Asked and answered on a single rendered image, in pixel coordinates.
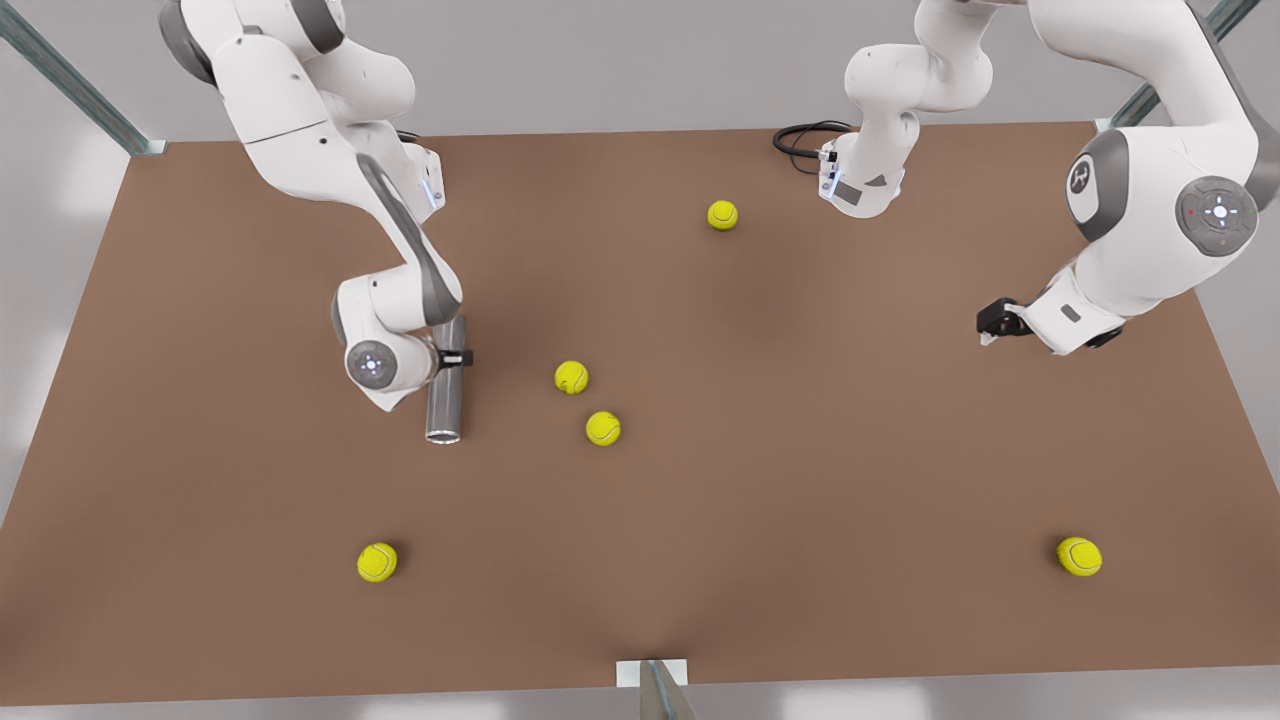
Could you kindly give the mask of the grey transparent tennis tube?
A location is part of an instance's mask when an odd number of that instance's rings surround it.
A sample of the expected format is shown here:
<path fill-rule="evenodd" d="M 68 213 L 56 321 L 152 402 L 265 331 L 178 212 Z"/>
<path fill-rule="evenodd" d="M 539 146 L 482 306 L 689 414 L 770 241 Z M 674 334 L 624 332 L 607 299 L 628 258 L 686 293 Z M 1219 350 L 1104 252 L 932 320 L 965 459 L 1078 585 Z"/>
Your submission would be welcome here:
<path fill-rule="evenodd" d="M 456 316 L 448 324 L 431 331 L 434 348 L 462 350 L 466 347 L 466 319 Z M 428 421 L 425 438 L 434 445 L 452 445 L 461 439 L 462 393 L 465 368 L 438 370 L 429 383 Z"/>

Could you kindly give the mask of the silver frame post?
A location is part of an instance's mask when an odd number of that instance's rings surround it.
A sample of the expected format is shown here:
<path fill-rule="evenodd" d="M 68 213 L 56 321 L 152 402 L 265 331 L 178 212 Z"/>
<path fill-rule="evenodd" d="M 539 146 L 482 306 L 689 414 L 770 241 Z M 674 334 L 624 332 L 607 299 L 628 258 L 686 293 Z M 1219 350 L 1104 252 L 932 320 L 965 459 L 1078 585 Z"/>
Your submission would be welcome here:
<path fill-rule="evenodd" d="M 1194 6 L 1187 4 L 1176 9 L 1164 0 L 1139 0 L 1132 6 L 1137 14 L 1155 23 L 1156 29 L 1164 28 L 1162 12 L 1170 10 L 1169 28 L 1178 37 L 1170 41 L 1158 40 L 1152 61 L 1140 61 L 1132 73 L 1144 81 L 1144 92 L 1139 92 L 1117 115 L 1094 123 L 1097 140 L 1115 140 L 1123 132 L 1121 140 L 1137 140 L 1139 123 L 1161 102 L 1167 114 L 1166 126 L 1155 126 L 1165 138 L 1176 129 L 1222 129 L 1233 120 L 1240 120 L 1243 129 L 1262 129 L 1265 119 L 1254 109 L 1236 78 L 1221 49 L 1219 27 L 1213 23 L 1221 17 L 1230 26 L 1238 24 L 1248 12 L 1262 0 L 1221 0 L 1213 14 L 1199 15 Z"/>
<path fill-rule="evenodd" d="M 166 142 L 146 137 L 10 3 L 0 0 L 0 38 L 133 158 L 161 156 Z"/>
<path fill-rule="evenodd" d="M 637 688 L 640 720 L 699 720 L 684 688 L 689 685 L 686 659 L 622 660 L 614 665 L 618 688 Z"/>

